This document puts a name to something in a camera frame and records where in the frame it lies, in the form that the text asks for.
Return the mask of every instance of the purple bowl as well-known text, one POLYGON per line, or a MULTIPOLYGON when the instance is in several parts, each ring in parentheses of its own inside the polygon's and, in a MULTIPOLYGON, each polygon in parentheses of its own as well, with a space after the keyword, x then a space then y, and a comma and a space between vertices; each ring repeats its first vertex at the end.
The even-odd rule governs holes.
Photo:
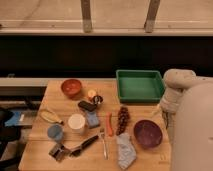
POLYGON ((160 127, 150 120, 138 121, 134 126, 134 135, 144 149, 158 146, 163 138, 160 127))

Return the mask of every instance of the green plastic bin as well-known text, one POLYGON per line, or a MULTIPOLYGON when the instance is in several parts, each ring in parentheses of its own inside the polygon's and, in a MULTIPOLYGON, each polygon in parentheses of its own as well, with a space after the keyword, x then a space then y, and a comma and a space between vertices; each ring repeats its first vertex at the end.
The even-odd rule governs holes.
POLYGON ((120 102, 159 102, 165 86, 159 71, 117 70, 120 102))

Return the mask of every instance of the fork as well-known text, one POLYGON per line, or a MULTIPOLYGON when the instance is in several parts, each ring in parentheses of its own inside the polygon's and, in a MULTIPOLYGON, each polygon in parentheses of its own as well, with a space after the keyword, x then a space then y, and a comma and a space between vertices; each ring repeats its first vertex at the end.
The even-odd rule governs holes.
POLYGON ((108 153, 107 153, 107 147, 106 147, 106 142, 105 142, 105 132, 104 132, 104 128, 100 129, 100 137, 102 139, 103 142, 103 146, 104 146, 104 158, 107 160, 108 159, 108 153))

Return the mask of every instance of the knife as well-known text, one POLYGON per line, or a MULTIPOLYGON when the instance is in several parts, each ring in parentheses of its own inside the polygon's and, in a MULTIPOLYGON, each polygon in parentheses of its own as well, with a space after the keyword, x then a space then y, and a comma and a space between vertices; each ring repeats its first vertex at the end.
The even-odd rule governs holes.
POLYGON ((87 147, 89 147, 93 142, 95 142, 98 139, 98 135, 95 135, 93 137, 90 137, 89 139, 85 140, 83 143, 81 143, 81 145, 70 149, 70 156, 75 156, 78 157, 82 150, 86 149, 87 147))

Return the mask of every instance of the dark bowl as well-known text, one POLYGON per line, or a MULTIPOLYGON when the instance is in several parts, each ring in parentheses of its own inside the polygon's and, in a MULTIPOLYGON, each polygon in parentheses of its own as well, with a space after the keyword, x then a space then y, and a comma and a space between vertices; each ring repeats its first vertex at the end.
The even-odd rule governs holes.
POLYGON ((62 92, 69 98, 73 98, 81 89, 81 82, 77 79, 65 80, 61 85, 62 92))
POLYGON ((150 120, 138 121, 134 126, 134 135, 144 149, 158 146, 163 138, 160 127, 150 120))

